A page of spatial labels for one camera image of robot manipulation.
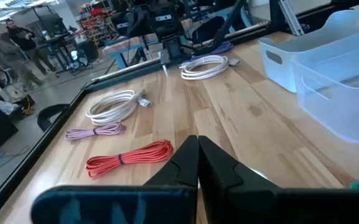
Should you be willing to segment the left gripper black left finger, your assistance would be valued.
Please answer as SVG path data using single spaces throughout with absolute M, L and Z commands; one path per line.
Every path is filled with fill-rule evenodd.
M 60 185 L 33 202 L 33 224 L 195 224 L 199 142 L 189 136 L 144 185 Z

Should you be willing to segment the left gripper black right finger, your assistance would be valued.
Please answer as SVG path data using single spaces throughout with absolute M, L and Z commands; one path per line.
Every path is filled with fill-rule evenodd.
M 200 136 L 198 175 L 212 224 L 359 224 L 359 189 L 282 188 Z

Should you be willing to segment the shelving rack with colourful items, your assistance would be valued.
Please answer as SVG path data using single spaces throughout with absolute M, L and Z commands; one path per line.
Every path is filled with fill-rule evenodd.
M 114 10 L 110 0 L 91 0 L 82 4 L 80 9 L 77 22 L 97 47 L 105 46 L 118 35 L 111 21 Z

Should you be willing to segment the white plastic bin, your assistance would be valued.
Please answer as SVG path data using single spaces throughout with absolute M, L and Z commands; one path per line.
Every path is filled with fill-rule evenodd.
M 343 10 L 331 14 L 322 28 L 295 39 L 275 44 L 268 38 L 260 38 L 259 48 L 268 78 L 295 93 L 294 59 L 315 55 L 324 60 L 356 49 L 358 22 L 359 10 Z

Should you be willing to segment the black equipment stand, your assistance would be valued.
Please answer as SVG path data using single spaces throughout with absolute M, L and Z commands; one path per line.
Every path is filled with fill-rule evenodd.
M 56 76 L 69 71 L 76 75 L 84 70 L 93 68 L 93 62 L 98 59 L 97 48 L 85 36 L 84 30 L 77 30 L 72 26 L 65 26 L 63 19 L 53 13 L 47 5 L 48 14 L 40 15 L 37 12 L 42 5 L 33 6 L 32 11 L 41 25 L 42 40 L 40 46 L 49 51 L 49 55 L 57 60 L 60 69 Z

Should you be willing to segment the clear plastic bin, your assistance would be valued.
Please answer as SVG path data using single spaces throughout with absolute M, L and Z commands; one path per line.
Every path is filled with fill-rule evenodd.
M 359 34 L 292 58 L 299 106 L 339 138 L 359 143 Z

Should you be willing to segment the person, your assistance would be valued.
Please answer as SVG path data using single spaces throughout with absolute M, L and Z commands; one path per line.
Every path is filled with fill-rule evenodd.
M 6 25 L 10 39 L 26 53 L 28 58 L 34 62 L 35 66 L 43 75 L 46 75 L 47 71 L 41 65 L 40 61 L 43 61 L 51 72 L 57 71 L 57 69 L 48 60 L 46 54 L 38 48 L 36 42 L 33 40 L 34 33 L 32 31 L 16 26 L 12 19 L 7 19 Z
M 21 59 L 22 53 L 19 47 L 12 45 L 0 38 L 0 59 L 10 66 L 23 83 L 23 90 L 32 90 L 32 83 L 42 86 L 44 83 L 29 70 Z

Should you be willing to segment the wooden workbench with blue frame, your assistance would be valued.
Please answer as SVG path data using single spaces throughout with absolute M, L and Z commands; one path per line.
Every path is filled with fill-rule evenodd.
M 118 63 L 120 69 L 126 68 L 127 62 L 124 59 L 124 53 L 129 50 L 143 48 L 151 44 L 158 43 L 157 36 L 155 34 L 146 34 L 139 37 L 122 37 L 116 40 L 107 40 L 105 47 L 102 50 L 104 56 L 113 57 Z

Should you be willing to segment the black aluminium rig frame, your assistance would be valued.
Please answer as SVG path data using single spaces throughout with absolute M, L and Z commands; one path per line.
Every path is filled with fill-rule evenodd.
M 120 168 L 106 177 L 91 179 L 86 160 L 107 152 L 119 153 L 158 139 L 178 147 L 187 136 L 202 134 L 288 186 L 339 186 L 359 175 L 359 162 L 340 162 L 349 143 L 304 113 L 296 96 L 269 80 L 263 69 L 258 39 L 287 40 L 286 25 L 271 11 L 274 20 L 227 40 L 231 56 L 240 65 L 221 75 L 186 81 L 179 69 L 164 73 L 158 59 L 95 78 L 72 101 L 29 149 L 0 189 L 0 224 L 30 224 L 30 206 L 42 191 L 62 184 L 144 183 L 160 164 Z M 124 134 L 68 141 L 69 127 L 88 125 L 86 111 L 114 88 L 143 88 L 152 108 L 141 108 L 126 121 Z

